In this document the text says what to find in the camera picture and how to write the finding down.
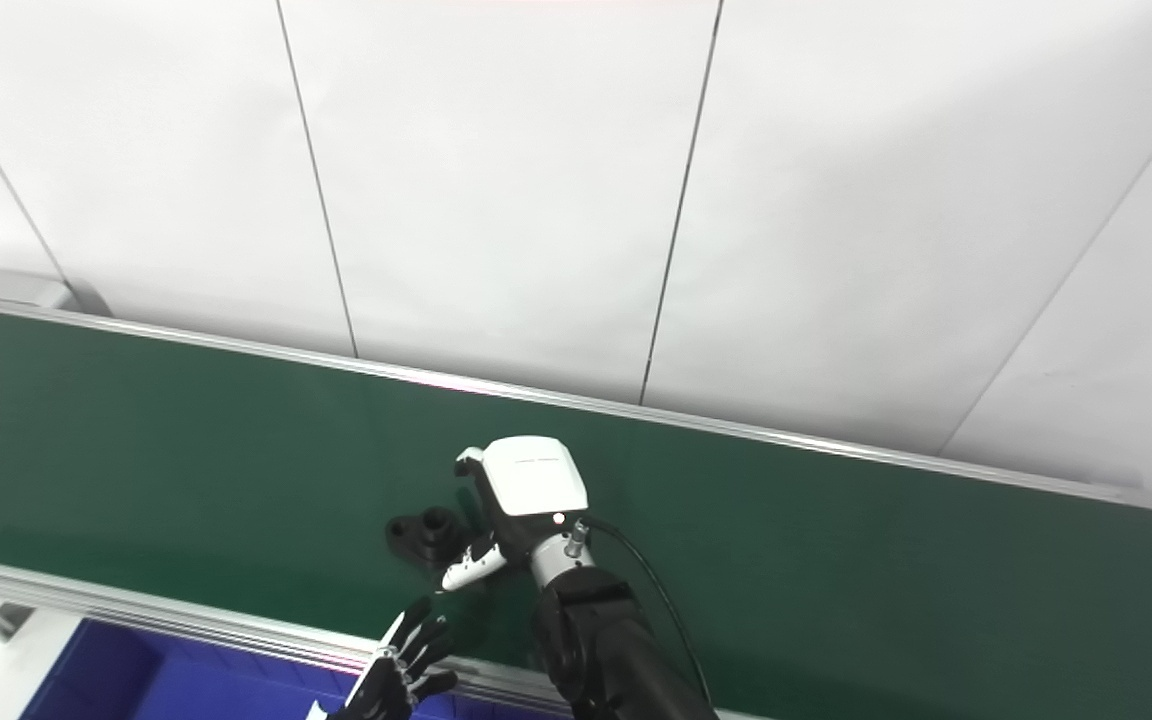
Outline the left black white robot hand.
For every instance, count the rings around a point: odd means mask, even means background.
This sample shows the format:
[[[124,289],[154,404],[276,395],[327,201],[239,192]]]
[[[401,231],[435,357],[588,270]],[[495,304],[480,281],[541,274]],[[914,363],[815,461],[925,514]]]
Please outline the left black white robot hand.
[[[343,705],[329,712],[314,702],[306,719],[410,719],[422,702],[458,685],[456,670],[435,669],[452,647],[447,619],[420,596],[381,635]]]

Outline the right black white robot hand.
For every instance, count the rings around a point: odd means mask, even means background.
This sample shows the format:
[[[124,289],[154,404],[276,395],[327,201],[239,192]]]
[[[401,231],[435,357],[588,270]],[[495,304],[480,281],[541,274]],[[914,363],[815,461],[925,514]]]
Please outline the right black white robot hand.
[[[506,569],[530,571],[544,589],[559,575],[594,564],[579,525],[588,491],[571,452],[556,438],[513,435],[467,448],[454,473],[472,479],[486,530],[444,570],[440,592]]]

